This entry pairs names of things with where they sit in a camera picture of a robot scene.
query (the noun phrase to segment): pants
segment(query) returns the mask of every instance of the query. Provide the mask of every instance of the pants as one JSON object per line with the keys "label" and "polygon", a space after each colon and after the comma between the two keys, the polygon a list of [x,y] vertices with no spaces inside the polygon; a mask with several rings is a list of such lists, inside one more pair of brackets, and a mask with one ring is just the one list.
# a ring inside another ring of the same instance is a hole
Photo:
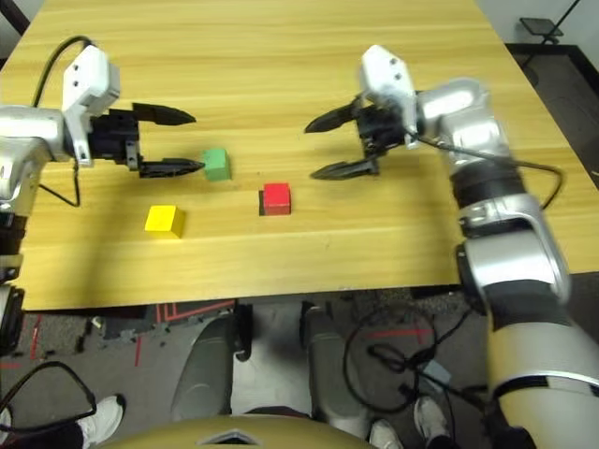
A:
{"label": "pants", "polygon": [[427,444],[427,449],[460,449],[460,447],[446,435],[439,435]]}
{"label": "pants", "polygon": [[21,436],[4,447],[7,449],[81,449],[83,432],[77,423],[71,423],[48,432]]}

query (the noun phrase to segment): cube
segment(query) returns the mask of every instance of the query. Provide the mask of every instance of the cube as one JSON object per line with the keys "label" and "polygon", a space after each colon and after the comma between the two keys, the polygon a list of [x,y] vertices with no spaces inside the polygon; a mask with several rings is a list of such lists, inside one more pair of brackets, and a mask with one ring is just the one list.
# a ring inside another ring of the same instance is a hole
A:
{"label": "cube", "polygon": [[264,184],[262,198],[265,215],[288,215],[291,213],[289,184],[285,182]]}
{"label": "cube", "polygon": [[224,148],[211,148],[203,153],[204,176],[208,181],[231,179],[228,155]]}
{"label": "cube", "polygon": [[180,239],[184,223],[185,212],[177,206],[151,206],[145,230],[159,239]]}

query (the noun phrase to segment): cable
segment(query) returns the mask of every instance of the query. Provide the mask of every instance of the cable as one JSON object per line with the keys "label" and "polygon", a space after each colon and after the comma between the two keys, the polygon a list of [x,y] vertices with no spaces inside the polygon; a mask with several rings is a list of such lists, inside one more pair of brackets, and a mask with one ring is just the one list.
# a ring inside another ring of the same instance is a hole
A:
{"label": "cable", "polygon": [[451,337],[454,332],[456,332],[456,330],[458,330],[461,325],[464,324],[464,321],[466,321],[466,318],[468,318],[470,316],[470,314],[472,313],[472,309],[468,309],[462,316],[461,318],[458,320],[458,322],[453,325],[453,327],[451,327],[445,334],[443,334],[441,337],[439,337],[439,340],[437,341],[437,344],[441,344],[443,343],[445,340],[447,340],[449,337]]}
{"label": "cable", "polygon": [[32,426],[32,427],[14,427],[14,426],[5,426],[0,424],[0,430],[3,432],[11,432],[11,433],[38,433],[44,432],[47,430],[51,430],[57,427],[64,426],[65,424],[72,423],[74,421],[78,421],[87,416],[91,416],[95,414],[97,411],[97,405],[95,403],[94,393],[88,388],[86,384],[83,383],[81,378],[77,375],[77,373],[68,365],[60,362],[58,360],[54,360],[52,362],[45,362],[41,365],[37,365],[35,368],[30,370],[27,374],[25,374],[21,379],[10,388],[7,395],[2,398],[0,401],[0,413],[8,406],[10,401],[15,397],[19,390],[31,379],[36,373],[49,368],[60,368],[66,371],[66,373],[71,376],[71,379],[77,384],[77,386],[81,389],[81,391],[85,394],[85,398],[89,402],[92,407],[92,410],[86,413],[77,414],[75,416],[71,416],[69,418],[59,419],[53,423],[44,424],[42,426]]}
{"label": "cable", "polygon": [[[420,378],[422,377],[422,378],[429,380],[430,382],[432,382],[434,384],[439,385],[441,388],[443,388],[444,391],[451,393],[452,395],[456,396],[457,398],[460,398],[460,399],[464,400],[465,402],[467,402],[468,404],[472,405],[473,407],[478,409],[480,412],[483,412],[485,409],[485,402],[481,398],[475,396],[474,394],[471,394],[470,392],[463,392],[457,388],[452,387],[451,385],[445,384],[445,383],[439,381],[438,379],[436,379],[435,377],[430,376],[428,373],[424,372],[423,369],[420,368],[421,365],[424,365],[425,363],[428,363],[434,359],[437,348],[439,346],[439,342],[440,342],[440,338],[437,334],[436,327],[434,326],[434,323],[433,323],[432,319],[429,317],[429,315],[427,313],[425,313],[424,311],[422,311],[421,309],[419,309],[418,307],[416,307],[415,305],[408,304],[408,303],[396,303],[393,306],[391,306],[391,309],[392,310],[393,309],[408,310],[408,311],[411,311],[411,312],[419,315],[420,317],[422,317],[427,322],[428,326],[431,329],[432,344],[425,349],[417,351],[415,354],[413,354],[410,357],[407,357],[402,351],[400,351],[399,349],[395,348],[394,346],[392,346],[391,344],[388,344],[388,343],[376,343],[376,344],[369,345],[367,347],[366,351],[369,356],[377,359],[379,361],[379,363],[381,363],[385,368],[387,368],[391,372],[395,372],[397,374],[403,374],[406,371],[411,371],[414,375],[413,386],[412,386],[412,392],[414,393],[414,395],[410,399],[406,400],[404,403],[402,403],[396,407],[382,407],[377,404],[373,404],[373,403],[369,402],[367,399],[365,399],[362,396],[362,394],[360,392],[358,392],[356,387],[352,384],[352,381],[350,379],[350,374],[349,374],[349,354],[350,354],[350,350],[351,350],[351,345],[354,342],[354,340],[356,339],[359,332],[365,326],[367,326],[369,323],[371,323],[372,319],[376,315],[381,313],[380,310],[377,310],[377,311],[373,311],[373,312],[367,314],[362,319],[360,319],[358,324],[356,325],[356,327],[352,330],[352,332],[349,334],[349,337],[345,341],[345,347],[343,349],[343,366],[342,366],[343,379],[345,380],[347,389],[348,389],[349,393],[352,395],[352,397],[357,402],[359,402],[364,407],[368,408],[369,410],[371,410],[373,412],[376,412],[376,413],[400,413],[400,412],[403,412],[405,409],[407,409],[416,400],[416,398],[418,396],[417,393],[419,391],[418,383],[419,383]],[[449,331],[447,331],[445,333],[445,335],[443,336],[444,340],[446,340],[451,334],[453,334],[461,326],[461,324],[463,324],[464,320],[467,317],[466,313],[464,315],[459,319],[459,321],[454,325],[454,327],[452,327]]]}
{"label": "cable", "polygon": [[73,187],[75,189],[75,201],[71,201],[70,199],[66,198],[65,196],[62,196],[55,190],[52,190],[50,187],[42,183],[39,184],[40,189],[43,189],[49,194],[56,196],[58,199],[64,201],[69,206],[72,206],[73,208],[78,208],[81,205],[81,193],[79,188],[79,164],[77,163],[77,160],[73,163]]}
{"label": "cable", "polygon": [[[393,346],[386,344],[386,343],[379,344],[379,345],[376,345],[376,344],[371,345],[368,347],[367,351],[370,356],[376,356],[375,352],[374,352],[376,349],[373,349],[373,348],[380,347],[381,350],[390,351],[392,353],[392,355],[395,356],[395,358],[390,357],[388,359],[390,361],[390,366],[392,368],[390,368],[389,366],[387,366],[387,368],[389,368],[390,370],[392,370],[394,372],[404,372],[407,369],[411,369],[412,372],[414,373],[413,390],[416,391],[417,383],[419,380],[418,373],[416,371],[416,367],[420,364],[426,363],[426,362],[434,359],[434,356],[436,354],[436,349],[437,349],[436,342],[438,340],[437,330],[434,327],[432,319],[429,317],[429,315],[412,304],[397,303],[397,304],[394,304],[393,306],[391,306],[391,309],[408,310],[408,311],[411,311],[411,312],[419,315],[420,317],[422,317],[427,322],[427,325],[430,327],[430,329],[432,331],[432,345],[429,346],[428,348],[418,351],[417,353],[415,353],[414,355],[412,355],[409,358],[406,357],[401,351],[397,350]],[[361,318],[359,320],[358,324],[356,325],[356,327],[354,328],[354,330],[352,330],[352,332],[349,334],[349,337],[345,341],[345,347],[343,349],[343,378],[345,380],[345,384],[347,385],[347,389],[349,390],[349,393],[354,397],[355,400],[357,400],[360,404],[362,404],[367,409],[369,409],[373,412],[376,412],[376,413],[400,413],[400,412],[403,412],[405,409],[407,409],[416,399],[413,398],[413,400],[406,400],[404,403],[402,403],[396,407],[390,407],[390,408],[389,407],[381,407],[381,406],[373,404],[373,403],[369,402],[367,399],[365,399],[358,392],[358,390],[354,387],[354,385],[352,384],[352,382],[350,380],[349,353],[350,353],[352,342],[356,339],[356,336],[362,330],[362,328],[365,327],[366,325],[368,325],[372,321],[372,319],[375,316],[377,316],[379,313],[381,313],[381,310],[375,310],[375,311],[368,313],[363,318]]]}
{"label": "cable", "polygon": [[[54,68],[54,64],[56,64],[56,61],[58,61],[58,58],[60,58],[61,54],[63,54],[66,51],[66,49],[68,49],[72,45],[75,45],[79,42],[83,43],[84,48],[87,47],[88,45],[94,45],[94,42],[92,41],[92,39],[90,39],[87,36],[73,36],[73,37],[70,37],[69,39],[61,42],[61,44],[58,47],[56,47],[56,50],[54,50],[54,52],[50,56],[50,59],[46,62],[46,64],[44,65],[44,69],[41,72],[41,77],[39,77],[39,81],[37,82],[34,99],[31,102],[32,107],[37,108],[39,106],[41,97],[44,94],[44,90],[46,89],[48,77],[50,76],[50,73],[51,73],[52,69]],[[48,187],[42,183],[39,185],[39,187],[42,190],[45,190],[46,192],[48,192],[49,194],[56,196],[61,201],[64,201],[69,206],[78,208],[81,205],[81,197],[80,197],[80,188],[79,188],[79,165],[77,164],[77,161],[75,161],[75,164],[73,166],[73,184],[74,184],[74,189],[75,189],[75,201],[71,201],[70,199],[67,199],[65,196],[59,194],[55,190],[52,190],[50,187]]]}
{"label": "cable", "polygon": [[37,108],[39,106],[39,102],[41,101],[41,96],[44,94],[44,89],[46,89],[46,83],[48,82],[48,77],[50,76],[50,73],[54,67],[54,64],[56,64],[56,61],[58,61],[58,58],[60,58],[61,54],[63,54],[66,51],[66,49],[68,49],[70,46],[77,44],[79,42],[83,43],[84,48],[87,47],[88,45],[94,44],[92,39],[90,39],[87,36],[73,36],[67,40],[64,40],[63,42],[61,42],[58,45],[58,47],[56,47],[56,50],[54,50],[54,52],[50,56],[50,59],[48,59],[48,61],[46,62],[46,65],[44,65],[44,69],[41,72],[41,77],[39,78],[39,81],[37,82],[36,93],[34,95],[33,101],[31,102],[31,106],[33,106],[34,108]]}
{"label": "cable", "polygon": [[434,148],[442,150],[444,152],[458,152],[458,153],[466,154],[466,155],[473,156],[473,157],[479,157],[481,159],[488,159],[488,160],[496,162],[498,164],[504,164],[504,165],[508,165],[508,166],[512,166],[512,167],[531,168],[534,170],[541,170],[541,171],[553,173],[556,176],[557,180],[555,183],[555,187],[553,188],[553,191],[547,197],[547,199],[543,202],[543,206],[542,206],[543,210],[547,209],[551,205],[551,203],[557,197],[557,195],[560,193],[560,191],[563,188],[563,185],[565,184],[565,173],[560,168],[557,168],[554,166],[547,166],[544,164],[537,164],[534,162],[520,161],[517,159],[513,159],[511,157],[508,157],[508,156],[498,156],[495,154],[488,154],[486,152],[477,152],[475,150],[468,150],[468,149],[465,149],[462,147],[457,147],[455,145],[450,145],[450,144],[444,143],[442,141],[435,141],[435,140],[432,140],[429,138],[424,138],[418,134],[413,134],[413,133],[408,133],[408,134],[412,138],[419,140],[420,142],[422,142],[426,145],[430,145]]}

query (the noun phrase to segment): yellow cube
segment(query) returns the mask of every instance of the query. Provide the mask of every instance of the yellow cube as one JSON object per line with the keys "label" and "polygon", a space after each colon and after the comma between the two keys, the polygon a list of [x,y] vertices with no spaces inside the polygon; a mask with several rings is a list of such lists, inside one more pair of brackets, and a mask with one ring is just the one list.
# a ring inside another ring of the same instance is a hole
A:
{"label": "yellow cube", "polygon": [[177,206],[151,206],[146,220],[146,232],[160,239],[180,239],[185,212]]}

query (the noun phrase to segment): green cube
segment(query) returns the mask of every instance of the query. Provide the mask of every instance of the green cube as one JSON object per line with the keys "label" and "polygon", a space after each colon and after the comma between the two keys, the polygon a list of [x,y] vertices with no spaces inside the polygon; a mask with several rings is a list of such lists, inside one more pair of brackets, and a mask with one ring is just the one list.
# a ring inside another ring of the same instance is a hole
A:
{"label": "green cube", "polygon": [[231,179],[228,155],[224,148],[211,148],[203,154],[204,175],[208,181],[224,181]]}

